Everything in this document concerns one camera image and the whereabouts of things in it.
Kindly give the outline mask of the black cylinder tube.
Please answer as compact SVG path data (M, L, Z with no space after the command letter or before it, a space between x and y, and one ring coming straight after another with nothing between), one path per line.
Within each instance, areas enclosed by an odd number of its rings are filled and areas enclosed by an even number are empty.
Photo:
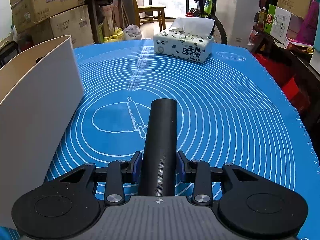
M175 195L177 102L157 99L151 104L138 187L139 196Z

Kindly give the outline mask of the beige plastic storage bin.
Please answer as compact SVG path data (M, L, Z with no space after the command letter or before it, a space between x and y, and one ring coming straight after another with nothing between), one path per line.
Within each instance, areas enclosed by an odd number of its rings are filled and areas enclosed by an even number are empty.
M42 42L1 68L1 226L45 179L61 138L84 94L69 35Z

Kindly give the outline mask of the white chest freezer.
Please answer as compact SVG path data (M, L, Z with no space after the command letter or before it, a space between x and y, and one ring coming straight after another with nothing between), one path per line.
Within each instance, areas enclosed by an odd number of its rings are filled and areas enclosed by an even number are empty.
M247 48L260 0L217 0L216 17L222 23L227 44Z

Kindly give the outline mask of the yellow detergent jug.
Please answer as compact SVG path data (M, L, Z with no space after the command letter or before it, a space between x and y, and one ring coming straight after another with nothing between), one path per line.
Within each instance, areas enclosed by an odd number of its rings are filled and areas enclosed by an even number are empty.
M110 37L104 37L104 43L120 42L125 40L123 28L118 28Z

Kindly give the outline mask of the blue silicone baking mat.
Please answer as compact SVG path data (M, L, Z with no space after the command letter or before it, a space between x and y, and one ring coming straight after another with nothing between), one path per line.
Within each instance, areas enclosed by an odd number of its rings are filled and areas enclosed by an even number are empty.
M143 156L152 102L173 99L176 153L211 167L233 163L287 187L306 200L308 216L296 237L244 238L210 207L191 203L194 185L177 170L174 196L139 196L141 164L138 182L123 185L125 203L108 206L83 233L30 238L14 225L1 226L1 239L319 239L317 154L298 111L249 51L215 44L203 63L156 54L150 40L73 51L84 94L40 186L85 163L103 168Z

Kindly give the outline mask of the green white carton box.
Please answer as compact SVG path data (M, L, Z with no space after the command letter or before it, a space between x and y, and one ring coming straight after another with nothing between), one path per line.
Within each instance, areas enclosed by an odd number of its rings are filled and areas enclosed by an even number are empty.
M284 44L291 21L291 12L269 5L264 32Z

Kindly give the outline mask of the middle stacked cardboard box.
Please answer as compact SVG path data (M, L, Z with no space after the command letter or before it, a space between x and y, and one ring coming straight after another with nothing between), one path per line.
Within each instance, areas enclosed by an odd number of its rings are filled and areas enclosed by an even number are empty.
M34 44L71 35L74 48L94 43L87 5L52 16L30 28Z

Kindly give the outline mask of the white tissue pack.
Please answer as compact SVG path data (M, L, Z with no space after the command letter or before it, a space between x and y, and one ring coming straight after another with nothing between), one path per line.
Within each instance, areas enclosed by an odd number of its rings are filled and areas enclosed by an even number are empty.
M203 63L212 52L214 25L208 18L178 17L153 36L154 52Z

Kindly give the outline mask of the wooden chair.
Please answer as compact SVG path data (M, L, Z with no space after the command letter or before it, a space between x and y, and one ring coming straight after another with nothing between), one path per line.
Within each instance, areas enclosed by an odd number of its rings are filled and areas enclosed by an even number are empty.
M132 0L133 4L133 12L135 16L135 23L137 27L140 27L141 24L144 23L153 23L158 22L159 23L159 30L163 31L165 29L165 6L139 6L137 3L137 0ZM144 12L157 12L157 16L145 16L140 17L140 13Z

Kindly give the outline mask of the grey plastic bag on floor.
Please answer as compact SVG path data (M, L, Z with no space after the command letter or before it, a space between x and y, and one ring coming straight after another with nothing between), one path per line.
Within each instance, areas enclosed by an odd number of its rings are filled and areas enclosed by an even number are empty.
M140 28L134 24L131 24L128 27L126 27L123 30L123 32L126 41L142 39L142 33L140 31Z

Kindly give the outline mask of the green black kids bicycle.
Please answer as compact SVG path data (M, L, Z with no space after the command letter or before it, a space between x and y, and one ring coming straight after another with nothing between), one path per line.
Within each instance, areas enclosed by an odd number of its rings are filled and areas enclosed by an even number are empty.
M227 44L226 31L216 16L217 0L194 0L199 4L198 8L191 8L188 12L189 16L202 17L214 20L214 27L211 35L214 37L216 43Z

